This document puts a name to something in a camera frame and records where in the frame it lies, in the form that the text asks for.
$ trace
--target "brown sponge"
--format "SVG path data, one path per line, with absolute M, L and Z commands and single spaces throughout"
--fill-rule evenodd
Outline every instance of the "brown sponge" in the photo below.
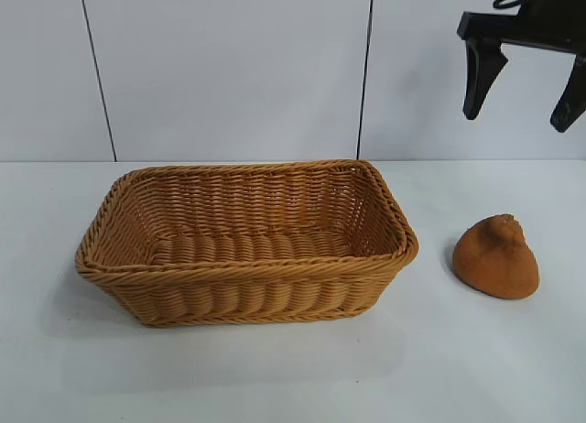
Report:
M 476 223 L 454 249 L 454 271 L 468 286 L 504 299 L 532 295 L 539 286 L 537 260 L 510 214 Z

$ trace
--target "white table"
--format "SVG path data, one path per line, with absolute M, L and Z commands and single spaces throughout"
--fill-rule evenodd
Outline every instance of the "white table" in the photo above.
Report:
M 73 254 L 111 183 L 147 164 L 0 164 L 0 421 L 586 421 L 586 163 L 377 162 L 421 251 L 352 320 L 153 330 Z M 447 256 L 513 213 L 540 264 L 522 301 Z

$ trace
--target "basket weave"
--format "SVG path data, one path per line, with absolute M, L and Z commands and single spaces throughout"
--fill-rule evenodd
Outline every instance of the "basket weave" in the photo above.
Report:
M 335 320 L 418 252 L 364 161 L 146 168 L 115 182 L 78 272 L 142 323 Z

